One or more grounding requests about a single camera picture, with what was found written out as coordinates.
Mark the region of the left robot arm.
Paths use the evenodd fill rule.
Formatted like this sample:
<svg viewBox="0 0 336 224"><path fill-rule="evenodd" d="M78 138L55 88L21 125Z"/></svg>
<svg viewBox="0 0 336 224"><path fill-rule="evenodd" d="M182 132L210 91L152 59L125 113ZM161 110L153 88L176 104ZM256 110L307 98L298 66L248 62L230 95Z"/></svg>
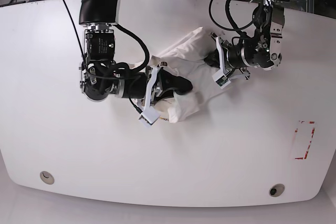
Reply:
<svg viewBox="0 0 336 224"><path fill-rule="evenodd" d="M233 79L249 79L249 68L271 70L281 64L285 15L279 3L289 0L259 0L252 20L245 26L238 26L234 21L230 12L231 1L226 0L225 3L230 28L220 25L213 18L211 20L225 31L236 32L237 36L228 41L212 34L216 49L205 58L209 66L218 68L212 78L221 89L226 88Z"/></svg>

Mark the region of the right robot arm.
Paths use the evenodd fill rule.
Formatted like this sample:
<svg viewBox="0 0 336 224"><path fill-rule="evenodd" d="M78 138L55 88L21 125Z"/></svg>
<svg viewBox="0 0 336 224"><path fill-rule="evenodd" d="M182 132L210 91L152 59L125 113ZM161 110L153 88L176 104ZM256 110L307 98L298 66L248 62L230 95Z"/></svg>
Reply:
<svg viewBox="0 0 336 224"><path fill-rule="evenodd" d="M154 105L174 94L186 95L192 83L165 70L166 62L150 67L150 53L145 43L118 22L120 0L81 0L79 24L85 27L84 42L79 44L82 63L80 88L92 101L109 95L128 99L139 113L140 121L152 125L159 117ZM144 52L137 67L116 62L114 29L133 38Z"/></svg>

